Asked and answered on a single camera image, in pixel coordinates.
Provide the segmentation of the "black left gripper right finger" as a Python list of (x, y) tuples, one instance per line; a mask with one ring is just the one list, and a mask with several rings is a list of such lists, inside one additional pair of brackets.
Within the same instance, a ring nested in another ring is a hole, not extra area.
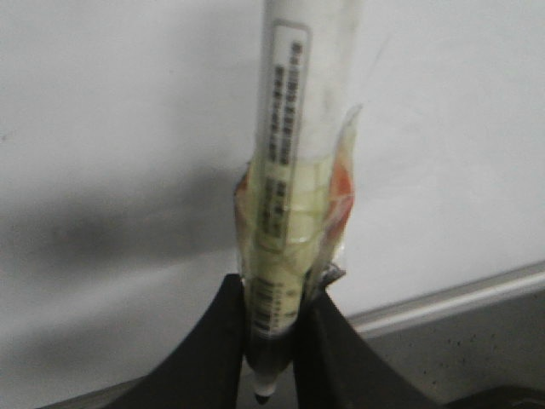
[(295, 327), (300, 408), (440, 408), (387, 365), (321, 293)]

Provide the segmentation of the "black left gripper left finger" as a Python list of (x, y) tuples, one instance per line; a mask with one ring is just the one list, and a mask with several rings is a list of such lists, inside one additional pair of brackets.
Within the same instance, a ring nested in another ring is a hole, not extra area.
[(192, 331), (149, 375), (51, 407), (235, 408), (243, 346), (243, 286), (228, 274)]

